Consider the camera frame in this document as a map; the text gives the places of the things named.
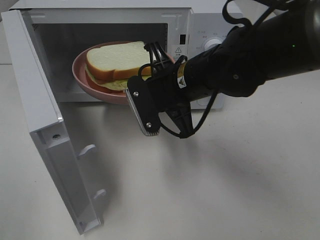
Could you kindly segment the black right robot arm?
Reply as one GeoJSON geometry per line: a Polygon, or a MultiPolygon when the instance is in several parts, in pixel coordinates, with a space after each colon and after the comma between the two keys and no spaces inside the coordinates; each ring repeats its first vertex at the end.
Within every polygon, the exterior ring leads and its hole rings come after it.
{"type": "Polygon", "coordinates": [[[139,109],[143,133],[157,135],[165,112],[177,126],[176,137],[195,134],[215,98],[222,93],[249,97],[266,81],[320,68],[320,3],[317,0],[265,0],[256,22],[230,16],[225,40],[192,58],[171,62],[162,49],[147,44],[151,77],[144,81],[139,109]]]}

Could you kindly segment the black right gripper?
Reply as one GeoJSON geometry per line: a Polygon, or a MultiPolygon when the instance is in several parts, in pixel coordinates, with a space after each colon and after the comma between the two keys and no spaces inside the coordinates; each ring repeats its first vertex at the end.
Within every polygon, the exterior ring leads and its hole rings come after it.
{"type": "Polygon", "coordinates": [[[176,62],[167,55],[158,42],[147,43],[144,49],[149,53],[151,79],[146,81],[147,87],[156,109],[165,112],[179,133],[169,129],[163,123],[160,126],[178,138],[188,138],[194,134],[190,101],[180,92],[178,69],[186,63],[187,57],[182,55],[176,62]]]}

